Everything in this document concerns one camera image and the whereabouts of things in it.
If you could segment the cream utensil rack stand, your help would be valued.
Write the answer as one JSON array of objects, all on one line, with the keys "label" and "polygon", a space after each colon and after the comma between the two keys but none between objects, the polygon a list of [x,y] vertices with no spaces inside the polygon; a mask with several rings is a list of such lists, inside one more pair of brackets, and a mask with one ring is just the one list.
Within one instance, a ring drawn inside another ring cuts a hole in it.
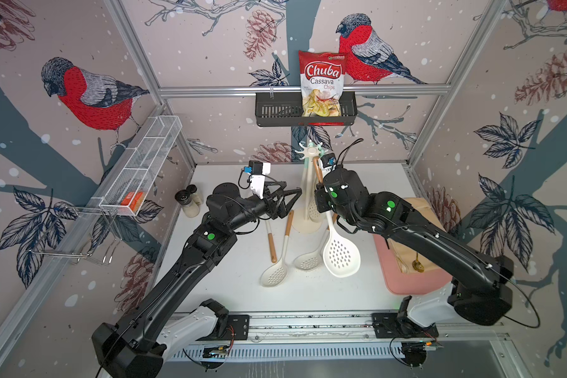
[{"label": "cream utensil rack stand", "polygon": [[322,223],[312,222],[308,218],[307,211],[311,193],[314,193],[318,179],[313,161],[315,158],[321,157],[321,144],[316,145],[310,140],[307,144],[299,143],[299,145],[302,149],[300,151],[296,151],[296,153],[301,154],[304,160],[302,175],[302,207],[298,210],[299,215],[294,215],[292,227],[301,234],[312,234],[317,232],[322,225]]}]

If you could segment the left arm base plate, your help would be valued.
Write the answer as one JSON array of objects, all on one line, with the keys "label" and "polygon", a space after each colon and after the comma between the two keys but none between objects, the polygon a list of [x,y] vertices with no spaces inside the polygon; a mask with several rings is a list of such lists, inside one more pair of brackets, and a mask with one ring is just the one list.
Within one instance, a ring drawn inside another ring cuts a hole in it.
[{"label": "left arm base plate", "polygon": [[247,340],[250,316],[247,314],[229,314],[217,318],[217,324],[211,334],[198,341]]}]

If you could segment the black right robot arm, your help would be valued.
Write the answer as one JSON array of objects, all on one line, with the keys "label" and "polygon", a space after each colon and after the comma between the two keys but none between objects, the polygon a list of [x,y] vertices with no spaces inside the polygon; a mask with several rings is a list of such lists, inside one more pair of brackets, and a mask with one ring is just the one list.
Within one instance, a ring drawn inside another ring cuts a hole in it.
[{"label": "black right robot arm", "polygon": [[409,247],[450,274],[450,282],[438,291],[403,299],[397,315],[401,326],[427,329],[455,316],[492,326],[511,310],[509,258],[484,255],[456,240],[392,192],[369,192],[352,170],[327,173],[315,195],[320,212],[331,210],[356,231]]}]

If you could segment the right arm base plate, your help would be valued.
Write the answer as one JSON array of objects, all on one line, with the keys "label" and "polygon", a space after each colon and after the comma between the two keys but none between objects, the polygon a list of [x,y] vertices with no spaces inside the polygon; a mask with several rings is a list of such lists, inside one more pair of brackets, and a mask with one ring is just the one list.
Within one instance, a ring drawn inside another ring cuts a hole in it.
[{"label": "right arm base plate", "polygon": [[377,339],[437,339],[439,332],[435,324],[422,328],[406,318],[398,318],[395,312],[372,313],[372,326]]}]

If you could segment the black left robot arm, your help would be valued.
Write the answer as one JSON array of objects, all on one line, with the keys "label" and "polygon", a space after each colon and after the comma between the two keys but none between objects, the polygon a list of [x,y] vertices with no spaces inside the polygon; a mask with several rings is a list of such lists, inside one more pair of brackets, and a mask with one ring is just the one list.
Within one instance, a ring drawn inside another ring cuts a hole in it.
[{"label": "black left robot arm", "polygon": [[194,287],[232,249],[237,230],[262,219],[285,218],[302,191],[264,190],[242,198],[239,187],[223,183],[206,199],[208,212],[167,274],[130,313],[115,325],[103,323],[91,340],[100,368],[111,377],[156,377],[164,361],[191,343],[225,334],[228,310],[209,299],[179,321],[170,318]]}]

